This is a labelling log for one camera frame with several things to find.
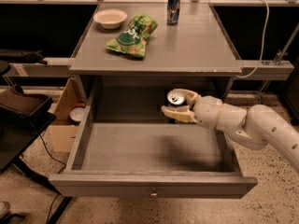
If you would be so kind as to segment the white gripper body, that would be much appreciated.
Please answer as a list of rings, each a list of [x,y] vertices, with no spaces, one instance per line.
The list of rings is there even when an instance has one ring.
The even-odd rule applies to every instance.
[[[193,107],[197,124],[201,127],[214,129],[221,111],[223,102],[212,96],[200,97]]]

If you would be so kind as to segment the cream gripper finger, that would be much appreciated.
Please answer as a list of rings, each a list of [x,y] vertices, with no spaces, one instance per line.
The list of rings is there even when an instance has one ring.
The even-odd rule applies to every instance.
[[[193,111],[190,110],[188,105],[185,106],[162,106],[162,112],[170,119],[174,119],[185,123],[196,123],[196,116]]]
[[[196,101],[201,98],[201,95],[195,91],[186,89],[176,89],[176,91],[184,96],[187,105],[195,105]]]

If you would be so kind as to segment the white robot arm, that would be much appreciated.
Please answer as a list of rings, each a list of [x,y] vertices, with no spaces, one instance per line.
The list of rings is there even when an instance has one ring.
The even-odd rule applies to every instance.
[[[272,108],[254,105],[246,110],[185,89],[171,90],[166,99],[162,112],[170,119],[224,132],[250,149],[270,144],[299,173],[299,132]]]

